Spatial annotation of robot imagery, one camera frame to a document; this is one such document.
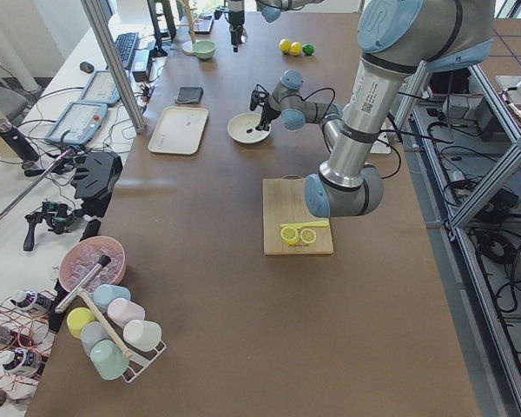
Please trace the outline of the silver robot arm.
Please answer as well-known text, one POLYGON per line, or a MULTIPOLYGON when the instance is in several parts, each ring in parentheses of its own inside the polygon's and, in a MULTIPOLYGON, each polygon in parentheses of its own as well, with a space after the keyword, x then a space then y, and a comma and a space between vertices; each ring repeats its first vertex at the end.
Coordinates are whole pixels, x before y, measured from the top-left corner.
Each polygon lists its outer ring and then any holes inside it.
MULTIPOLYGON (((311 3, 320 3, 315 0, 256 0, 257 10, 268 22, 274 22, 282 12, 300 10, 311 3)), ((230 41, 234 53, 239 51, 245 36, 245 2, 243 0, 224 1, 222 6, 214 9, 214 19, 225 18, 228 23, 230 41)))
POLYGON ((401 84, 420 63, 435 73, 483 62, 491 53, 494 10, 493 1, 370 2, 359 20, 361 56, 345 108, 301 97, 296 70, 285 71, 272 92, 255 88, 250 108, 262 108, 258 130, 277 118, 290 130, 314 123, 328 143, 328 160, 305 181, 312 215, 366 215, 378 207, 383 179, 366 159, 401 84))

